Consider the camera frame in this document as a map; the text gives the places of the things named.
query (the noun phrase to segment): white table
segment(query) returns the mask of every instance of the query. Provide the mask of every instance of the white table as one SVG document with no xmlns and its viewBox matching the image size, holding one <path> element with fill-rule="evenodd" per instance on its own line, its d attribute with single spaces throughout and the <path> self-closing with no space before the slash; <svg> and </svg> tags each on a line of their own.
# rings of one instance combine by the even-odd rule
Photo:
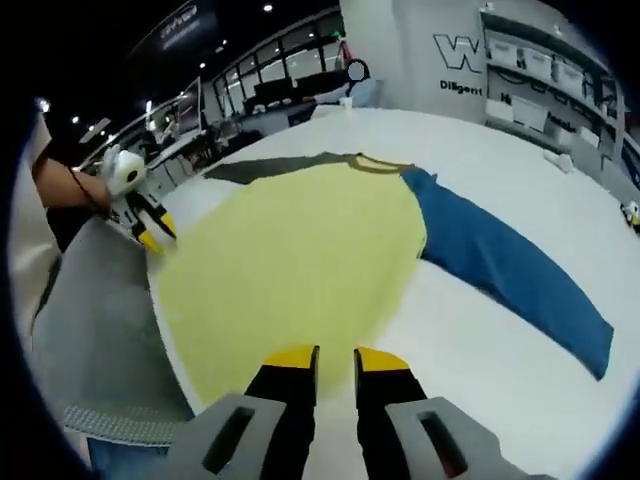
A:
<svg viewBox="0 0 640 480">
<path fill-rule="evenodd" d="M 353 110 L 312 120 L 253 144 L 237 162 L 323 151 L 414 163 L 473 200 L 553 258 L 616 329 L 601 382 L 569 353 L 487 296 L 420 262 L 400 310 L 374 348 L 407 360 L 430 397 L 444 396 L 498 435 L 505 458 L 529 473 L 579 474 L 612 433 L 638 380 L 640 242 L 617 202 L 579 172 L 563 174 L 542 150 L 502 132 L 433 115 Z M 165 199 L 178 235 L 236 187 L 195 177 Z M 150 267 L 152 294 L 154 266 Z M 172 365 L 204 408 L 158 322 Z M 365 479 L 352 382 L 319 402 L 306 479 Z"/>
</svg>

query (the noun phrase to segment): yellow shirt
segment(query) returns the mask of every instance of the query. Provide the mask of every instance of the yellow shirt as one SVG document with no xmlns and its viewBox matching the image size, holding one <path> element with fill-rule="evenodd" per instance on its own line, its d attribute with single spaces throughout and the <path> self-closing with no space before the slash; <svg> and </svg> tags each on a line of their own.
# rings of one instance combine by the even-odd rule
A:
<svg viewBox="0 0 640 480">
<path fill-rule="evenodd" d="M 202 401 L 244 391 L 270 353 L 297 344 L 322 349 L 320 395 L 346 380 L 416 267 L 419 219 L 397 166 L 360 159 L 256 180 L 183 233 L 159 299 Z"/>
</svg>

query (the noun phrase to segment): white robot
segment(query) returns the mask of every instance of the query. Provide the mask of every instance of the white robot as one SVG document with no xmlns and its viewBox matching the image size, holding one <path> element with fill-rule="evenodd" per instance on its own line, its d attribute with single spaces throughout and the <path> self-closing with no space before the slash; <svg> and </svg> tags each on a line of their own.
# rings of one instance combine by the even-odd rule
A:
<svg viewBox="0 0 640 480">
<path fill-rule="evenodd" d="M 620 210 L 624 215 L 627 224 L 640 234 L 640 207 L 636 202 L 629 202 L 627 205 L 620 205 Z"/>
<path fill-rule="evenodd" d="M 112 198 L 112 210 L 118 223 L 129 229 L 133 237 L 155 253 L 176 239 L 171 215 L 147 186 L 144 158 L 119 145 L 104 154 L 102 178 Z"/>
</svg>

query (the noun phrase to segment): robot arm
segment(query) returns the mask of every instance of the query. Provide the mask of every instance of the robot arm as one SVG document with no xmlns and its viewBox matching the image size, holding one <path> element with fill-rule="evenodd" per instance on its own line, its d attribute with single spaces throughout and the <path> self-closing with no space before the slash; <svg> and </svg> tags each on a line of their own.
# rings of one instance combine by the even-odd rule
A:
<svg viewBox="0 0 640 480">
<path fill-rule="evenodd" d="M 427 399 L 398 357 L 360 347 L 356 363 L 358 441 L 373 480 L 527 480 L 502 458 L 498 438 L 444 398 Z M 269 357 L 244 395 L 229 394 L 177 435 L 150 478 L 302 478 L 313 442 L 319 347 Z"/>
<path fill-rule="evenodd" d="M 627 221 L 627 225 L 633 228 L 636 233 L 640 233 L 640 207 L 638 204 L 631 201 L 627 205 L 620 205 L 620 210 Z"/>
<path fill-rule="evenodd" d="M 101 175 L 112 198 L 112 209 L 120 223 L 142 245 L 156 253 L 175 241 L 176 229 L 171 215 L 147 187 L 144 159 L 119 145 L 104 155 Z"/>
</svg>

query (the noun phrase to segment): shirt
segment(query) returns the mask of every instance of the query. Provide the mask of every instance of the shirt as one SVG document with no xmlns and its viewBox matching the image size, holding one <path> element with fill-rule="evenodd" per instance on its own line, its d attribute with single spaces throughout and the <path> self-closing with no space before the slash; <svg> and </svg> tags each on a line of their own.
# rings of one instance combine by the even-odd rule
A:
<svg viewBox="0 0 640 480">
<path fill-rule="evenodd" d="M 14 318 L 23 345 L 30 345 L 33 320 L 60 250 L 49 228 L 31 169 L 51 141 L 42 115 L 20 158 L 9 231 L 9 276 Z"/>
<path fill-rule="evenodd" d="M 209 171 L 206 177 L 251 187 L 264 181 L 265 177 L 286 177 L 301 170 L 313 173 L 319 166 L 345 161 L 353 163 L 353 159 L 353 155 L 324 153 L 303 159 L 251 160 L 221 165 Z M 370 169 L 360 165 L 360 170 Z M 396 187 L 398 182 L 394 177 L 402 178 L 405 188 L 415 196 L 420 208 L 411 209 L 412 215 L 427 232 L 426 246 L 420 255 L 423 260 L 491 295 L 574 355 L 596 379 L 604 376 L 609 363 L 613 328 L 558 264 L 500 219 L 440 185 L 436 175 L 419 168 L 404 168 L 395 175 L 381 177 Z M 329 195 L 321 194 L 323 201 L 329 197 L 339 204 L 352 201 L 345 195 L 338 195 L 332 185 L 328 182 L 322 186 L 322 191 L 331 192 Z M 402 190 L 389 189 L 385 192 L 385 201 L 395 201 L 392 196 L 401 195 Z M 268 218 L 273 215 L 269 209 L 261 212 L 268 212 Z M 378 221 L 373 215 L 368 215 L 367 220 Z M 290 229 L 286 232 L 287 236 L 292 235 Z"/>
<path fill-rule="evenodd" d="M 376 89 L 376 81 L 373 78 L 366 78 L 361 82 L 356 83 L 351 89 L 352 105 L 356 108 L 370 107 L 371 99 Z M 337 88 L 331 92 L 320 93 L 313 98 L 316 103 L 337 103 L 342 97 L 347 96 L 349 90 L 349 84 L 345 83 L 340 88 Z"/>
<path fill-rule="evenodd" d="M 400 304 L 426 241 L 398 175 L 407 166 L 325 158 L 238 189 L 166 257 L 155 303 L 192 399 L 208 405 L 246 388 L 271 352 L 305 344 L 322 349 L 323 398 L 349 377 L 354 346 Z"/>
</svg>

